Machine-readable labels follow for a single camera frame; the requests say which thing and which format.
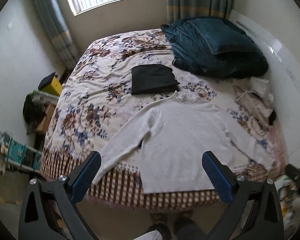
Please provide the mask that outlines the white knit sweater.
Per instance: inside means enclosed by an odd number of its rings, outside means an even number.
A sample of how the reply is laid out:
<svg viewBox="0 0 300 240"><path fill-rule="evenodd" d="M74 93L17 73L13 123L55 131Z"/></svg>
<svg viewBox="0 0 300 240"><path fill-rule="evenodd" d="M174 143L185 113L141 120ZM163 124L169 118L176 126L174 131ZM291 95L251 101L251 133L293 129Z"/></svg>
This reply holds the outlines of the white knit sweater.
<svg viewBox="0 0 300 240"><path fill-rule="evenodd" d="M101 150L93 183L127 156L136 157L145 194L211 190L202 167L211 151L231 169L254 161L270 170L274 159L221 107L174 93L139 110Z"/></svg>

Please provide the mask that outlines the teal storage rack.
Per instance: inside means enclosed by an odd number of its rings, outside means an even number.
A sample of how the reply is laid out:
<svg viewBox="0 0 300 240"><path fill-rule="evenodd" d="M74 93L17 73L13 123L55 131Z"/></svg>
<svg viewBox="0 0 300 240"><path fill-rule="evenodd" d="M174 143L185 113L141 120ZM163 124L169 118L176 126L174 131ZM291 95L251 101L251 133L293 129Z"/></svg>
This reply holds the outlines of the teal storage rack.
<svg viewBox="0 0 300 240"><path fill-rule="evenodd" d="M15 140L7 132L0 132L0 153L9 164L39 173L42 152Z"/></svg>

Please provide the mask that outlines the cardboard box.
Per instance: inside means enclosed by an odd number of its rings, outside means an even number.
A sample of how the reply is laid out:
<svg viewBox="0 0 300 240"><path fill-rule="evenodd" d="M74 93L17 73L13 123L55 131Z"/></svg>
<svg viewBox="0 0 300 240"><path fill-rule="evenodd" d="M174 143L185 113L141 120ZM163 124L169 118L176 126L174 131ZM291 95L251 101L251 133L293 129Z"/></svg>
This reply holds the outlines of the cardboard box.
<svg viewBox="0 0 300 240"><path fill-rule="evenodd" d="M45 116L42 119L41 123L36 128L37 133L46 134L54 111L55 111L54 105L47 105L47 107L45 109Z"/></svg>

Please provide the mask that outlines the black bag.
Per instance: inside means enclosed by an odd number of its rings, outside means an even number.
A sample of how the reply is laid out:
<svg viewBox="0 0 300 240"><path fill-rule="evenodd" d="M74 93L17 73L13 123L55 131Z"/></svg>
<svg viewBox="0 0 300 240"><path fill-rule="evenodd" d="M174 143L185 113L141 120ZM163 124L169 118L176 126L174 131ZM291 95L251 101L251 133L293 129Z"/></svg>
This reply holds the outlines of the black bag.
<svg viewBox="0 0 300 240"><path fill-rule="evenodd" d="M45 106L41 103L33 102L32 95L28 94L23 106L23 117L27 124L27 135L34 133L42 120L46 117Z"/></svg>

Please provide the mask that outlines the floral bed sheet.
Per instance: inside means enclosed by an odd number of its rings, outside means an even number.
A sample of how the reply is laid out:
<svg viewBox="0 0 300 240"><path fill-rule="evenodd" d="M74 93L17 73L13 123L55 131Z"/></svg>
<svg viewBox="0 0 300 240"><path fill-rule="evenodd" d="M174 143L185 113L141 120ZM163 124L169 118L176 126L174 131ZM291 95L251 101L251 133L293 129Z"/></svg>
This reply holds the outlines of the floral bed sheet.
<svg viewBox="0 0 300 240"><path fill-rule="evenodd" d="M170 94L132 95L133 67L143 64L172 65L173 53L160 29L131 31L94 41L84 52L63 90L45 136L40 173L55 180L69 174L92 150L100 151L140 109ZM173 69L180 92L219 105L236 120L273 159L267 171L253 161L235 168L249 180L277 178L286 166L285 146L278 122L263 129L235 103L234 86L248 80L219 80ZM144 194L136 154L119 162L101 181L92 185L87 198L110 207L152 211L181 211L213 205L213 190Z"/></svg>

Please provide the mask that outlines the beige crumpled cloth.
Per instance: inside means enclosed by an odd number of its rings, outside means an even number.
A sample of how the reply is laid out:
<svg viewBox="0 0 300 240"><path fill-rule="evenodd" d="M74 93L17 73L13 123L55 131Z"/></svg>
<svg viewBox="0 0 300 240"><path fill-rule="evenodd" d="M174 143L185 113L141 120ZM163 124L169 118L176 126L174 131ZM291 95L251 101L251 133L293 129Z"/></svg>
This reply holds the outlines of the beige crumpled cloth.
<svg viewBox="0 0 300 240"><path fill-rule="evenodd" d="M252 115L263 129L272 126L276 119L274 97L267 79L251 77L248 90L234 86L235 102Z"/></svg>

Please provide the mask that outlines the yellow box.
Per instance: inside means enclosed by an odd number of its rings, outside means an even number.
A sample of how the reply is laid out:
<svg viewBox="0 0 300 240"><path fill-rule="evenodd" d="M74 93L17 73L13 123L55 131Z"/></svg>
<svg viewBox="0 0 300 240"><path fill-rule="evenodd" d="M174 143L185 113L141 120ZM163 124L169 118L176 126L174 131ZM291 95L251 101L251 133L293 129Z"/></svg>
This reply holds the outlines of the yellow box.
<svg viewBox="0 0 300 240"><path fill-rule="evenodd" d="M45 86L42 91L51 95L60 96L62 89L62 84L58 81L57 77L54 76L51 82Z"/></svg>

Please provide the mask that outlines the black cloth on box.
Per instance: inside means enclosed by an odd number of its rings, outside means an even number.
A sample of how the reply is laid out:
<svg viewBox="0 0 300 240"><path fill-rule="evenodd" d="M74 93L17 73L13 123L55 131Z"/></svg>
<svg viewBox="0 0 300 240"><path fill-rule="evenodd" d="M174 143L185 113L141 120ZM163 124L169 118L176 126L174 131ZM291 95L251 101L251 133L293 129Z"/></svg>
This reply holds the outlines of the black cloth on box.
<svg viewBox="0 0 300 240"><path fill-rule="evenodd" d="M53 72L50 75L44 77L38 86L38 90L43 90L46 86L50 85L53 79L57 76L58 75L55 72Z"/></svg>

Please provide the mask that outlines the white headboard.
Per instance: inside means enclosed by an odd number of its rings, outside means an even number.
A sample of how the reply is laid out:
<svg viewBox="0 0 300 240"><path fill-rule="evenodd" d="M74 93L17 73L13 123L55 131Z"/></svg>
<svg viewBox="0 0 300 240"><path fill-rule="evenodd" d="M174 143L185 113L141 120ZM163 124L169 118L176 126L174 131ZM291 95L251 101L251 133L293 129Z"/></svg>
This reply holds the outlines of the white headboard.
<svg viewBox="0 0 300 240"><path fill-rule="evenodd" d="M300 64L290 51L255 21L233 10L230 21L253 39L266 57L274 107L291 163L300 166Z"/></svg>

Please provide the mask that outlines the black folded garment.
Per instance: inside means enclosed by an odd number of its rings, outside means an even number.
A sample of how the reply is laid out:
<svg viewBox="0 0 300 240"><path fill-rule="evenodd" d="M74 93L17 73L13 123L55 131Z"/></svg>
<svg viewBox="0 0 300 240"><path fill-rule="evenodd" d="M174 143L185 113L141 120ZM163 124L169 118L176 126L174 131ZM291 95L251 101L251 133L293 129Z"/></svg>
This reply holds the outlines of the black folded garment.
<svg viewBox="0 0 300 240"><path fill-rule="evenodd" d="M144 64L132 68L132 95L179 91L173 69L163 64Z"/></svg>

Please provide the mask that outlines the dark teal quilt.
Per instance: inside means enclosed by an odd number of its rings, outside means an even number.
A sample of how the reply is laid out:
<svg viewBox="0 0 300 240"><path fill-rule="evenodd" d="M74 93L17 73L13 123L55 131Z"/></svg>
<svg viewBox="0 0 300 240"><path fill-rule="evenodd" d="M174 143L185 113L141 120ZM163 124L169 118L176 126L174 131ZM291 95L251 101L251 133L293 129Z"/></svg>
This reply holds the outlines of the dark teal quilt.
<svg viewBox="0 0 300 240"><path fill-rule="evenodd" d="M220 17L179 19L163 24L174 55L172 64L195 75L220 79L259 77L268 63L255 42Z"/></svg>

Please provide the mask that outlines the left teal curtain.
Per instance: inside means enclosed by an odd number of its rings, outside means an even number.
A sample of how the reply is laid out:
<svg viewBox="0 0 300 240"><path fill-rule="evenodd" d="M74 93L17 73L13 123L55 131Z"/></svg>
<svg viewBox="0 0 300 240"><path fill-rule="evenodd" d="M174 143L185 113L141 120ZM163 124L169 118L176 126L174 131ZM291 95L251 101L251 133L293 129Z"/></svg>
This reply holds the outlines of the left teal curtain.
<svg viewBox="0 0 300 240"><path fill-rule="evenodd" d="M57 0L33 0L34 8L64 66L73 70L79 53Z"/></svg>

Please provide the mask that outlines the wall switch plate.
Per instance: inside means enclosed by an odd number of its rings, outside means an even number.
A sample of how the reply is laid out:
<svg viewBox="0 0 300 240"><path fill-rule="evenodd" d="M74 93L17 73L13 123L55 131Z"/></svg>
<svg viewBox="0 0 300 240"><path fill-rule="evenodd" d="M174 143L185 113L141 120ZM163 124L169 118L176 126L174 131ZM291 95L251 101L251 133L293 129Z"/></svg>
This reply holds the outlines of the wall switch plate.
<svg viewBox="0 0 300 240"><path fill-rule="evenodd" d="M13 23L9 23L8 25L7 25L7 29L9 30L9 29L11 29L13 27Z"/></svg>

